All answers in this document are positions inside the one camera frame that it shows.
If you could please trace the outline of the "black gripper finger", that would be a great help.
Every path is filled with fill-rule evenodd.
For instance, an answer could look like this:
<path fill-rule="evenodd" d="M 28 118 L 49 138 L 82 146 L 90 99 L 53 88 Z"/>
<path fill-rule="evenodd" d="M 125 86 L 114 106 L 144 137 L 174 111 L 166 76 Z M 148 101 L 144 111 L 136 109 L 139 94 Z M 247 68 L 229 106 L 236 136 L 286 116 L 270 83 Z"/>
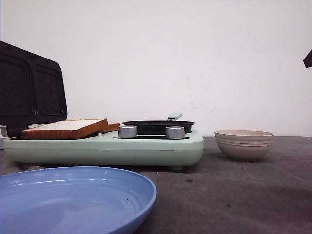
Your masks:
<path fill-rule="evenodd" d="M 303 63 L 306 68 L 312 67 L 312 49 L 308 52 L 308 54 L 303 59 Z"/>

